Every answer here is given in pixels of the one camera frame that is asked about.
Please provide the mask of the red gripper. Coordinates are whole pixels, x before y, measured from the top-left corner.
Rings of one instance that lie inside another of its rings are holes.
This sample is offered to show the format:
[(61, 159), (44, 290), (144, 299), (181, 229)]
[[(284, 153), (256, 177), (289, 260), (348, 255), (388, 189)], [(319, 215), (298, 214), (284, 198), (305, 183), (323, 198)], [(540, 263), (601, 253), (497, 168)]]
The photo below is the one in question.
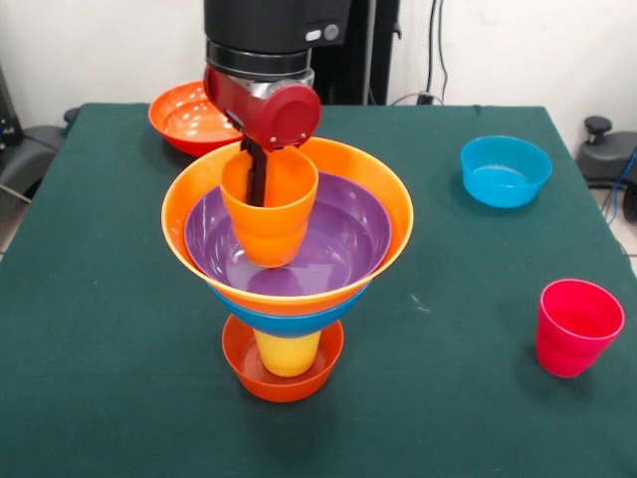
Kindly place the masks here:
[(244, 137), (240, 150), (252, 159), (247, 179), (247, 203), (265, 204), (267, 154), (304, 144), (316, 131), (321, 104), (315, 90), (297, 79), (259, 82), (241, 79), (208, 66), (204, 73), (208, 100)]

